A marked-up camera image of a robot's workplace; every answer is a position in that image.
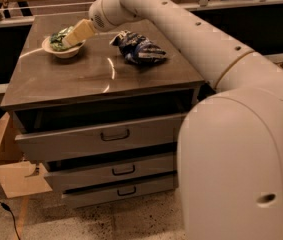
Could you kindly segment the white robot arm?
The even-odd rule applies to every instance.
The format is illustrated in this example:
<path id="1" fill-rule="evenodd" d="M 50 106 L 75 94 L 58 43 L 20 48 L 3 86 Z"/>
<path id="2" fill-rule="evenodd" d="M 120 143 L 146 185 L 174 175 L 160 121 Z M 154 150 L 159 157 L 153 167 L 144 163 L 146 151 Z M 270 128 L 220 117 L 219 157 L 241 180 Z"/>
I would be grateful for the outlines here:
<path id="1" fill-rule="evenodd" d="M 283 69 L 171 0 L 96 0 L 88 17 L 151 21 L 216 92 L 179 132 L 187 239 L 283 240 Z"/>

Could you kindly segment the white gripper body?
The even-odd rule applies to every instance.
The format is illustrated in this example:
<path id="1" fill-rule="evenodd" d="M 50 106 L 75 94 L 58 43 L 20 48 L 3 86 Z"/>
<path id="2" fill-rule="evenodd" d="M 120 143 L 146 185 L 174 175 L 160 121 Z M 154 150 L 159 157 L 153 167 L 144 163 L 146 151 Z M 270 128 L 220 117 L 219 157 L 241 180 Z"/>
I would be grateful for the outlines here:
<path id="1" fill-rule="evenodd" d="M 124 8 L 120 0 L 96 0 L 89 8 L 89 19 L 97 30 L 107 32 L 137 21 L 138 16 Z"/>

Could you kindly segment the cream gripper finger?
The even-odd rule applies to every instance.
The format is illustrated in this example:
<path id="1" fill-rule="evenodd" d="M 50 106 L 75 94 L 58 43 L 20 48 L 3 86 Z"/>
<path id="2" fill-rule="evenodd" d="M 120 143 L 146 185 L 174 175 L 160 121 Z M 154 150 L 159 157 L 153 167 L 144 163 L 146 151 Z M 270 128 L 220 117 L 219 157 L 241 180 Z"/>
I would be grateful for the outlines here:
<path id="1" fill-rule="evenodd" d="M 88 19 L 82 19 L 62 39 L 62 44 L 67 48 L 73 47 L 80 42 L 92 37 L 94 34 L 95 29 L 92 22 Z"/>

